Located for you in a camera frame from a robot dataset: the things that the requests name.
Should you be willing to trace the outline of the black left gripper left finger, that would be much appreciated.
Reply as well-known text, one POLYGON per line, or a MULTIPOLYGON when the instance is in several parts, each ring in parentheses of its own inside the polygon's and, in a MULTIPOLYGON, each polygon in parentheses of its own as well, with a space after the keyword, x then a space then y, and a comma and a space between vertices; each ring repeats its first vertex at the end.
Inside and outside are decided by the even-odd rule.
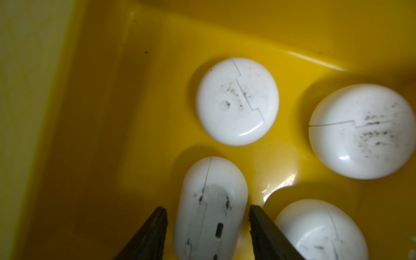
POLYGON ((159 206, 114 259, 162 260, 167 226, 167 210, 159 206))

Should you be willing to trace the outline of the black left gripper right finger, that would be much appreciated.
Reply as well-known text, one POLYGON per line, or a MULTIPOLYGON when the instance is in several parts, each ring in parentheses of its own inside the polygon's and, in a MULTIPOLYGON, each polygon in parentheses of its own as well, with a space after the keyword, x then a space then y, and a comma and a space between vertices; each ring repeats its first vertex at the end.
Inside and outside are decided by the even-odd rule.
POLYGON ((256 260, 304 260, 260 206, 250 206, 249 221, 256 260))

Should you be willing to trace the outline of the white round earphone case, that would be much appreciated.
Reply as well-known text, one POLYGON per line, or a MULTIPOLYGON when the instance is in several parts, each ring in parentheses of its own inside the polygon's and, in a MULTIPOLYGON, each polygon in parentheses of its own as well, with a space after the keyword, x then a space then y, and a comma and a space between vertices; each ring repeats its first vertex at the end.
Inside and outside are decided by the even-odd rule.
POLYGON ((401 169, 416 150, 416 115, 398 92, 355 84, 326 96, 309 121, 319 160, 337 174, 378 179, 401 169))
POLYGON ((307 260, 368 260, 362 231, 341 209, 326 201, 303 199, 286 206, 275 224, 307 260))
POLYGON ((273 126, 280 98, 272 74, 244 57, 223 60, 202 77, 196 112, 215 141, 244 146, 260 140, 273 126))

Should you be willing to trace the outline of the white oval earphone case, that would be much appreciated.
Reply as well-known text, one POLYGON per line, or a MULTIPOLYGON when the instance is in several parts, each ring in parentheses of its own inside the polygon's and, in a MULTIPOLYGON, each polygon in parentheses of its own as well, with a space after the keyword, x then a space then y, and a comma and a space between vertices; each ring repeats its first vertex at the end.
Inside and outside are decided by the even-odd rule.
POLYGON ((231 260, 248 203, 243 173, 222 157, 197 161, 187 172, 173 232, 179 260, 231 260))

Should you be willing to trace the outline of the yellow top drawer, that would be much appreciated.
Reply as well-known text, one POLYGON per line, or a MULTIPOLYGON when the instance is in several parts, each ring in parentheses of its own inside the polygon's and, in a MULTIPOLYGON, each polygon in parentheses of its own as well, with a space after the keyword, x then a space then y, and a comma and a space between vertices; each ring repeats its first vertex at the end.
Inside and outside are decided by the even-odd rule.
POLYGON ((110 260, 153 210, 167 210, 164 259, 188 169, 237 165, 249 204, 275 218, 326 200, 363 231, 373 260, 416 251, 416 160, 376 180, 324 166, 308 140, 316 105, 376 83, 416 104, 415 1, 88 1, 41 139, 16 260, 110 260), (203 75, 229 57, 273 75, 277 119, 259 141, 214 141, 196 115, 203 75))

